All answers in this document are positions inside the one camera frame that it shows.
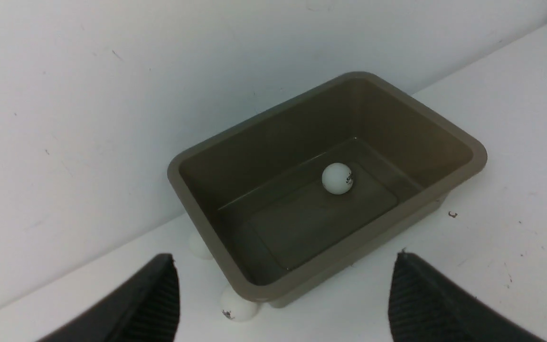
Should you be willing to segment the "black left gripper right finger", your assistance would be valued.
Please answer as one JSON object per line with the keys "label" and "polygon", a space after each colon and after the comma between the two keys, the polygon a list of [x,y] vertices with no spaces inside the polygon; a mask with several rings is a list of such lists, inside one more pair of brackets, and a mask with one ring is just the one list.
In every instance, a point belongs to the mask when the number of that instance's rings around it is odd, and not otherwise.
{"label": "black left gripper right finger", "polygon": [[394,264],[387,316],[395,342],[539,342],[415,253]]}

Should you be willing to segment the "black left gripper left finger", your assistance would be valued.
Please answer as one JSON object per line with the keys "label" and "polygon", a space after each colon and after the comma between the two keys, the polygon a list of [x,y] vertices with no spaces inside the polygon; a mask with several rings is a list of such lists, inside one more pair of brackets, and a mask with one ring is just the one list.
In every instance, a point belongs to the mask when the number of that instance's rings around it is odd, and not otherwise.
{"label": "black left gripper left finger", "polygon": [[180,322],[174,258],[155,255],[132,277],[42,342],[172,342]]}

